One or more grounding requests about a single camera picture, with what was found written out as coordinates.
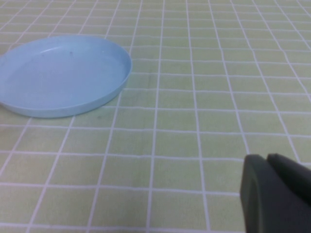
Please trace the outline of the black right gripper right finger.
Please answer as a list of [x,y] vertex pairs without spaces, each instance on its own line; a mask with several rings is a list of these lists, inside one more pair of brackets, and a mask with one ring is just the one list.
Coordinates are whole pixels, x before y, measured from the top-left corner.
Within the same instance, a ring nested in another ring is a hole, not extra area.
[[311,171],[281,154],[267,156],[268,209],[310,209]]

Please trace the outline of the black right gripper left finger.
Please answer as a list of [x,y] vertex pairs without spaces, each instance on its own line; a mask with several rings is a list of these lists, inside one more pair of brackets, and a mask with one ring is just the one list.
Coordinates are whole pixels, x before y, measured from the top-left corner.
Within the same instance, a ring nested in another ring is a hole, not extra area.
[[247,233],[309,233],[311,209],[268,209],[267,158],[247,155],[243,164],[240,198]]

